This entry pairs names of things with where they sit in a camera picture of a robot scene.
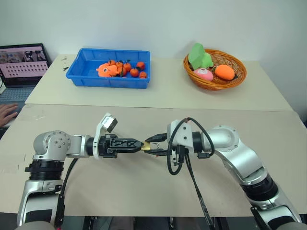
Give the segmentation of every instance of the table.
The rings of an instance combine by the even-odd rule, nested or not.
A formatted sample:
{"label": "table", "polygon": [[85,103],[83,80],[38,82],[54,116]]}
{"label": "table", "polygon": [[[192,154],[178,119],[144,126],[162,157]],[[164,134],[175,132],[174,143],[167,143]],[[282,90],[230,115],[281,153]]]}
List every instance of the table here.
{"label": "table", "polygon": [[[144,140],[165,132],[174,119],[191,116],[205,128],[235,127],[253,148],[299,213],[307,212],[307,132],[293,111],[158,109],[74,105],[26,105],[0,141],[0,212],[16,213],[32,162],[33,140],[43,132],[94,135],[106,112],[118,119],[114,133]],[[65,161],[65,171],[71,159]],[[240,186],[217,156],[191,157],[194,174],[212,216],[251,216]],[[169,174],[165,157],[142,152],[117,159],[81,159],[66,189],[66,215],[202,216],[195,189],[184,165]]]}
{"label": "table", "polygon": [[60,54],[28,97],[26,104],[65,104],[145,108],[291,110],[287,101],[256,61],[243,62],[248,75],[238,87],[219,92],[198,88],[181,59],[152,58],[151,81],[144,89],[77,87],[64,67],[76,55]]}

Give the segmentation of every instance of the blue plastic bin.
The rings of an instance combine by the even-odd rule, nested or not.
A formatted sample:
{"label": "blue plastic bin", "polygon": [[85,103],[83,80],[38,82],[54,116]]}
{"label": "blue plastic bin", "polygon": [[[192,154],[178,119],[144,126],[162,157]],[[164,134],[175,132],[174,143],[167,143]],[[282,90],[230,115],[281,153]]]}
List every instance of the blue plastic bin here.
{"label": "blue plastic bin", "polygon": [[[145,63],[147,78],[134,78],[130,73],[126,78],[122,77],[99,77],[96,71],[100,65],[109,60],[130,60],[132,67],[136,67],[139,61]],[[80,49],[76,59],[66,73],[76,86],[92,87],[116,87],[146,89],[150,81],[150,52],[141,50],[113,50],[113,49]]]}

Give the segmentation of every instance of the pink toy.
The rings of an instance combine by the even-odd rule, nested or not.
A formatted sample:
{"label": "pink toy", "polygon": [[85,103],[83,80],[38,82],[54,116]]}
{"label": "pink toy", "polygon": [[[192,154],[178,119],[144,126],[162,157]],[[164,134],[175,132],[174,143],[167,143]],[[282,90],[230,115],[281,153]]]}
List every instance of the pink toy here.
{"label": "pink toy", "polygon": [[194,73],[196,73],[198,76],[200,76],[204,80],[207,80],[207,81],[213,80],[213,74],[207,69],[199,68],[199,69],[194,70]]}

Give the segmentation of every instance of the laptop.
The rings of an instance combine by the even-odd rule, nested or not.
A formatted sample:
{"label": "laptop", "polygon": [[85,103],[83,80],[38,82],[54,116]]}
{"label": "laptop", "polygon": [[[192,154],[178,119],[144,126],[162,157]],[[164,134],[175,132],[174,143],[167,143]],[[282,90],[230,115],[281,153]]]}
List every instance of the laptop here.
{"label": "laptop", "polygon": [[0,46],[0,77],[6,89],[0,104],[17,103],[17,112],[48,70],[43,44]]}

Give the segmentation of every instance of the orange toy fish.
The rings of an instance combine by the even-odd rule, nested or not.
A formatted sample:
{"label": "orange toy fish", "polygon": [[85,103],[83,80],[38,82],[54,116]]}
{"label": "orange toy fish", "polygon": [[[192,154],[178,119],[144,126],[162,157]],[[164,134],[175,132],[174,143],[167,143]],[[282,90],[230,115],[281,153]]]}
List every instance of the orange toy fish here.
{"label": "orange toy fish", "polygon": [[98,71],[99,77],[113,77],[119,74],[117,66],[110,66],[108,63],[99,66],[96,71]]}

